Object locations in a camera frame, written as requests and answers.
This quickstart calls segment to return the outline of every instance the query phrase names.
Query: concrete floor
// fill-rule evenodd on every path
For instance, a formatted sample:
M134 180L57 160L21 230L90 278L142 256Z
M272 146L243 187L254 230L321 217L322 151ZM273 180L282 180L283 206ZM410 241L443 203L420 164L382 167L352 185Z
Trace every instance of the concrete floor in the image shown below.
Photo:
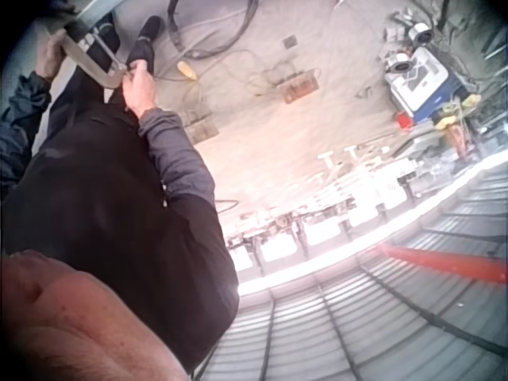
M221 0L213 6L199 0L182 1L176 19L184 43L217 30L202 47L217 46L236 32L245 4L239 0ZM240 201L237 208L221 215L226 231L234 230L241 220L243 225L256 221L256 213L291 210L315 195L329 176L323 160L317 158L323 152L333 151L334 163L347 163L351 157L344 148L384 137L367 144L360 156L387 160L390 154L381 154L381 147L393 152L406 139L392 121L395 108L383 84L378 58L387 49L383 30L394 25L388 16L406 5L406 0L346 0L339 6L335 0L260 1L252 24L229 54L221 56L221 62L190 61L199 75L211 67L200 77L199 86L157 79L157 102L163 109L183 116L203 109L212 113L211 121L220 133L196 148L214 175L217 199ZM125 0L116 8L120 58L127 56L150 15L166 18L166 7L167 0ZM286 50L283 39L291 35L297 37L298 45ZM468 57L478 57L479 44L461 44ZM33 46L33 40L25 42L26 46ZM182 78L167 66L176 54L165 31L156 42L157 76ZM284 103L259 75L267 71L274 81L289 75L293 69L280 64L284 60L297 70L316 68L320 89L291 105ZM11 66L21 71L19 60L13 62ZM484 70L481 63L476 67L476 72ZM64 64L52 88L54 97L73 68L72 62ZM257 95L245 84L252 76L265 89L256 90ZM367 86L371 95L356 98ZM45 123L36 150L45 138Z

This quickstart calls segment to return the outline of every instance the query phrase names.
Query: forearm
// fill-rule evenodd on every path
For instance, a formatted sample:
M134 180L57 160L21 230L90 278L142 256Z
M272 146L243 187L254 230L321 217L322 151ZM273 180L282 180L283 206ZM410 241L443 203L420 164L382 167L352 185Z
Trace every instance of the forearm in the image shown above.
M9 107L0 118L0 187L4 199L17 185L32 158L42 114L51 102L51 84L35 72L20 77Z
M139 134L148 141L149 155L170 198L193 194L215 208L214 179L177 114L161 109L147 111L140 119Z

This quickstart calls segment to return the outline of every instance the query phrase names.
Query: black pants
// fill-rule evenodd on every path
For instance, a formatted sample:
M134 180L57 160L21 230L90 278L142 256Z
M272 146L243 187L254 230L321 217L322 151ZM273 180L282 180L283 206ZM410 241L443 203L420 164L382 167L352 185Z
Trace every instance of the black pants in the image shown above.
M106 27L101 38L114 53L120 48L120 38L114 28ZM102 70L108 71L111 67L111 58L108 57L102 47L94 42L87 51ZM137 40L133 50L127 59L127 66L135 60L146 60L148 71L153 74L155 53L152 44L146 40ZM97 104L104 104L104 89L93 80L81 67L77 67L69 83L65 86L62 94L56 99L49 111L48 140L52 139L59 131L71 126L76 117L84 112L94 109ZM133 125L137 124L134 114L125 111L125 100L118 87L108 101L114 113L125 113Z

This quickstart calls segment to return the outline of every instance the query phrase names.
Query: person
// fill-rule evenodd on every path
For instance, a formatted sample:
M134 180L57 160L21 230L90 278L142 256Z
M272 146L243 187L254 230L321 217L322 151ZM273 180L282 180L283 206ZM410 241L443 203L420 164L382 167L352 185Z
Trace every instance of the person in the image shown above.
M39 252L99 279L190 373L233 321L238 279L213 178L178 115L156 107L152 42L163 25L147 20L127 59L131 74L107 103L104 89L76 68L33 158L64 32L20 78L0 121L2 248ZM96 26L116 52L111 15ZM87 54L109 69L97 43Z
M2 258L2 283L2 370L17 380L188 379L94 276L25 251Z

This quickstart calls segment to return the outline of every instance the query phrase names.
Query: bare skin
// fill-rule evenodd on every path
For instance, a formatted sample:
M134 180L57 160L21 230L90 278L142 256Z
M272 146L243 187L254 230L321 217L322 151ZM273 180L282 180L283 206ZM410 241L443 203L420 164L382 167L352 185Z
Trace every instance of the bare skin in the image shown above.
M187 379L111 289L37 252L2 257L2 315L9 339L35 363L58 359L118 379Z

